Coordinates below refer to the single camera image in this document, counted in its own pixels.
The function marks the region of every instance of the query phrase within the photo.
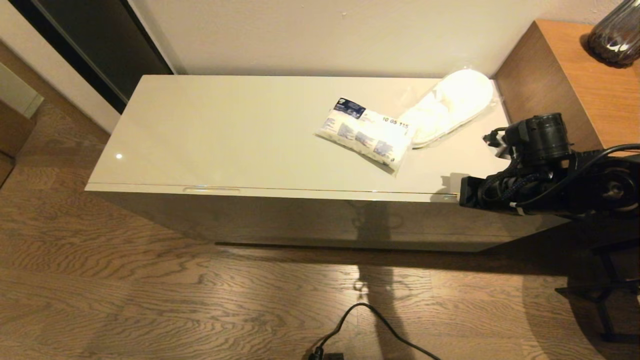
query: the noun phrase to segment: black wire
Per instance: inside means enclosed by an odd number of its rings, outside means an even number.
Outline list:
[[[617,145],[614,147],[610,147],[608,149],[604,149],[600,154],[596,155],[593,159],[589,160],[586,164],[584,164],[584,166],[580,167],[579,169],[576,169],[576,171],[572,172],[566,178],[562,179],[559,183],[557,183],[551,189],[541,193],[540,195],[536,196],[533,199],[529,199],[523,202],[518,202],[514,204],[512,208],[522,208],[523,206],[530,205],[536,201],[539,201],[542,198],[553,195],[558,191],[562,190],[563,188],[565,188],[565,186],[567,186],[570,182],[572,182],[578,175],[585,172],[591,165],[600,161],[600,159],[604,158],[605,156],[614,152],[631,150],[631,149],[640,149],[640,143],[628,143],[625,145]]]
[[[338,332],[340,332],[340,329],[342,328],[342,324],[344,324],[344,321],[346,320],[347,316],[349,315],[349,313],[351,312],[351,310],[355,309],[358,306],[364,306],[366,308],[368,308],[369,310],[371,310],[372,313],[374,313],[379,319],[380,321],[382,321],[383,324],[385,324],[385,326],[389,329],[389,331],[391,332],[391,334],[393,334],[393,336],[396,337],[396,339],[400,340],[402,343],[414,348],[415,350],[418,350],[419,352],[422,352],[423,354],[430,356],[432,359],[434,360],[441,360],[439,357],[437,357],[436,355],[432,354],[431,352],[428,352],[427,350],[424,350],[423,348],[419,347],[418,345],[414,345],[412,343],[410,343],[408,340],[403,339],[400,335],[398,335],[398,333],[394,330],[393,327],[391,327],[391,324],[389,324],[389,322],[387,321],[387,319],[385,319],[384,316],[382,316],[382,314],[376,310],[375,307],[366,304],[365,302],[359,302],[353,306],[351,306],[345,313],[344,315],[342,315],[342,318],[340,319],[340,321],[338,322],[338,326],[336,326],[335,330],[333,330],[332,332],[330,332],[327,336],[324,337],[324,339],[322,340],[322,342],[320,342],[320,345],[318,345],[318,348],[322,349],[324,344],[330,339],[332,338],[334,335],[336,335]]]

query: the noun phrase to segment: white cabinet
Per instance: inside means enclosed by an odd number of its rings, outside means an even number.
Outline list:
[[[457,206],[462,174],[508,164],[482,141],[502,106],[408,152],[396,177],[313,135],[340,97],[398,117],[437,81],[145,76],[86,189],[222,243],[473,251],[562,222]]]

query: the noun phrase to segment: wooden floor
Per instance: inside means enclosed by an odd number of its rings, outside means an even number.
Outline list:
[[[217,247],[84,192],[108,136],[48,102],[36,116],[0,190],[0,359],[306,359],[358,301],[442,359],[639,357],[554,291],[579,227],[480,254]],[[614,320],[637,330],[632,298]],[[326,351],[426,358],[362,307]]]

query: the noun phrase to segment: metal stand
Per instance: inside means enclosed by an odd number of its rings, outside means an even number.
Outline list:
[[[556,291],[562,296],[567,294],[575,294],[579,297],[588,300],[594,304],[598,309],[598,317],[602,323],[604,333],[601,333],[601,337],[604,341],[610,341],[615,343],[639,343],[640,335],[638,334],[618,334],[613,328],[611,317],[607,310],[607,299],[615,289],[630,290],[636,296],[638,295],[638,286],[640,286],[640,279],[622,279],[618,270],[613,264],[611,259],[611,253],[616,251],[628,250],[634,247],[638,247],[640,239],[631,239],[618,243],[602,245],[591,249],[592,253],[600,257],[602,264],[609,276],[610,282],[608,284],[597,285],[585,285],[585,286],[570,286],[567,288],[558,288]],[[599,292],[599,295],[593,296],[592,293]]]

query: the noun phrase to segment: cabinet door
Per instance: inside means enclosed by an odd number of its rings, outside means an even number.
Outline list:
[[[7,155],[0,154],[0,186],[2,186],[4,180],[9,176],[11,170],[13,170],[13,159]]]
[[[15,157],[29,134],[34,123],[4,101],[0,100],[0,151]]]

